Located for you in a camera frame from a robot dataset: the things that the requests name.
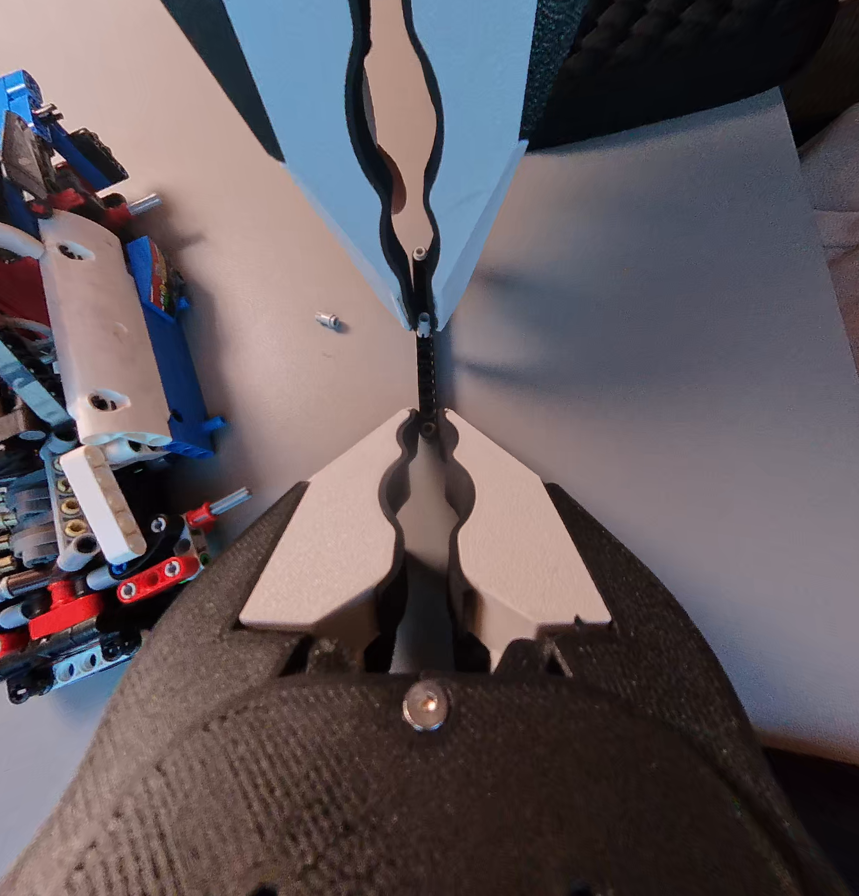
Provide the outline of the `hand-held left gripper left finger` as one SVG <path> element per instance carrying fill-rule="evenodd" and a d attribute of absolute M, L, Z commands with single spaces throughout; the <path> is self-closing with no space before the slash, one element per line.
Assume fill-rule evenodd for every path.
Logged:
<path fill-rule="evenodd" d="M 397 514 L 410 496 L 419 426 L 401 409 L 307 483 L 239 621 L 339 642 L 386 672 L 407 602 Z"/>

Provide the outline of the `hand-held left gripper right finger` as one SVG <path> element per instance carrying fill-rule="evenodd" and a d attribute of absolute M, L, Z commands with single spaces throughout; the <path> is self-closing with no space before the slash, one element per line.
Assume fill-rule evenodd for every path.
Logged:
<path fill-rule="evenodd" d="M 439 416 L 447 596 L 459 671 L 495 669 L 511 643 L 612 617 L 542 479 L 451 409 Z"/>

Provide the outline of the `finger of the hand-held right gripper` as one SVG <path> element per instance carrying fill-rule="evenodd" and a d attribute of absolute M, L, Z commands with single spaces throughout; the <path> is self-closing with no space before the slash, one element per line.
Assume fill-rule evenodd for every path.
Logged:
<path fill-rule="evenodd" d="M 454 314 L 528 141 L 528 1 L 404 2 L 436 115 L 424 205 L 434 329 Z"/>
<path fill-rule="evenodd" d="M 289 173 L 384 307 L 414 330 L 411 266 L 392 226 L 391 177 L 368 124 L 369 3 L 224 6 Z"/>

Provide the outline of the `black lego beam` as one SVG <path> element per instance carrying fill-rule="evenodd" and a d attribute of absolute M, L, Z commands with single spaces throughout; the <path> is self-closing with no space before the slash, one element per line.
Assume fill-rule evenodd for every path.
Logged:
<path fill-rule="evenodd" d="M 412 263 L 413 303 L 416 311 L 414 331 L 416 336 L 416 369 L 418 420 L 421 437 L 427 442 L 437 437 L 437 392 L 435 383 L 435 317 L 431 287 L 431 275 L 427 266 L 428 258 L 423 264 Z M 417 320 L 419 314 L 428 312 L 432 319 L 432 335 L 428 339 L 417 336 Z"/>

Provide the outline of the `partly built lego car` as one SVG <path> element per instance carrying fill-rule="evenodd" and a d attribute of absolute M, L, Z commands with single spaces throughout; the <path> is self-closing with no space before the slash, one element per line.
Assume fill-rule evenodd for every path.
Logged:
<path fill-rule="evenodd" d="M 181 315 L 187 285 L 135 220 L 99 136 L 67 131 L 30 73 L 0 76 L 0 686 L 10 703 L 129 661 L 211 562 L 251 493 L 173 509 L 208 460 Z"/>

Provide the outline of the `person's right hand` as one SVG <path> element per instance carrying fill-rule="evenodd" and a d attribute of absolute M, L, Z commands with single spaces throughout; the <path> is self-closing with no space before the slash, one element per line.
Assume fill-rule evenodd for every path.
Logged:
<path fill-rule="evenodd" d="M 377 151 L 391 177 L 391 214 L 398 215 L 406 207 L 407 187 L 398 165 L 379 143 L 377 143 Z"/>

